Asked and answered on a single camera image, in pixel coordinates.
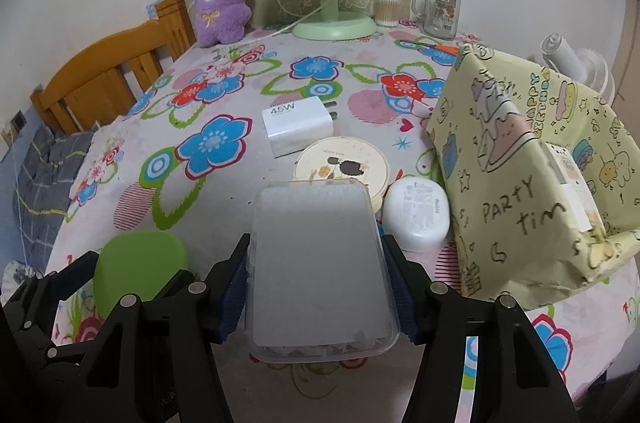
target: green lid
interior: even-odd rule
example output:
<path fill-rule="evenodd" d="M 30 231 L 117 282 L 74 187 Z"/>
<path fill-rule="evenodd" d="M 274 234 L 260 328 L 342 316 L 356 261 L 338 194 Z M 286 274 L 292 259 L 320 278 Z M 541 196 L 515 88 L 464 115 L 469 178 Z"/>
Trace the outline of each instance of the green lid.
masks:
<path fill-rule="evenodd" d="M 167 231 L 130 231 L 111 239 L 94 274 L 94 301 L 103 318 L 123 295 L 153 300 L 180 269 L 188 269 L 187 250 Z"/>

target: screw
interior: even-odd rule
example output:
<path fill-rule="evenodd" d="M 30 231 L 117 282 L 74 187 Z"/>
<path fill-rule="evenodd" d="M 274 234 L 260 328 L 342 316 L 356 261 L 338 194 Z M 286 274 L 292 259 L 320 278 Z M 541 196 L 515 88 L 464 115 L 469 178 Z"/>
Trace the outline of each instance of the screw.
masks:
<path fill-rule="evenodd" d="M 120 305 L 124 308 L 130 308 L 133 304 L 138 301 L 135 295 L 124 295 L 120 299 Z"/>
<path fill-rule="evenodd" d="M 207 285 L 204 282 L 192 282 L 189 284 L 189 292 L 194 295 L 198 295 L 207 289 Z"/>
<path fill-rule="evenodd" d="M 444 295 L 447 291 L 449 291 L 449 286 L 447 286 L 444 282 L 432 282 L 429 286 L 429 289 L 436 295 Z"/>
<path fill-rule="evenodd" d="M 516 299 L 509 295 L 501 295 L 500 304 L 502 304 L 504 307 L 508 309 L 511 309 L 516 307 Z"/>

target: wooden chair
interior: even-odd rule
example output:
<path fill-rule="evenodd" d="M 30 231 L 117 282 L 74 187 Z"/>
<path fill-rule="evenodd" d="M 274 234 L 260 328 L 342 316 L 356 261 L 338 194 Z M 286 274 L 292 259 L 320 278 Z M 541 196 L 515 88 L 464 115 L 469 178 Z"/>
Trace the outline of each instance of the wooden chair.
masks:
<path fill-rule="evenodd" d="M 36 90 L 31 102 L 43 122 L 67 134 L 107 125 L 127 114 L 135 99 L 120 70 L 127 63 L 143 91 L 162 74 L 154 50 L 167 46 L 174 62 L 195 42 L 183 0 L 156 5 L 158 20 L 99 40 L 76 54 Z"/>

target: cotton swab container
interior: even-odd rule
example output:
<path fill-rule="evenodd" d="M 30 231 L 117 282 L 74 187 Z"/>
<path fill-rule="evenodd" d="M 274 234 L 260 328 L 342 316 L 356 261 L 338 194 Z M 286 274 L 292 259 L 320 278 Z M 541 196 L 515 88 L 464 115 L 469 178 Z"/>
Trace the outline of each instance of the cotton swab container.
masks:
<path fill-rule="evenodd" d="M 374 22 L 382 27 L 397 26 L 400 21 L 401 0 L 375 0 Z"/>

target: purple plush toy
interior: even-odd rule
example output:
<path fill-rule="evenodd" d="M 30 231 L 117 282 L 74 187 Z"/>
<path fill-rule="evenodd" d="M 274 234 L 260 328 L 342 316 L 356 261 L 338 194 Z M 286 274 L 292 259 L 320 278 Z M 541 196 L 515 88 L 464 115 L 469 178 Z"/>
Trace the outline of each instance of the purple plush toy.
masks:
<path fill-rule="evenodd" d="M 198 47 L 233 44 L 244 37 L 251 8 L 244 0 L 195 0 Z"/>

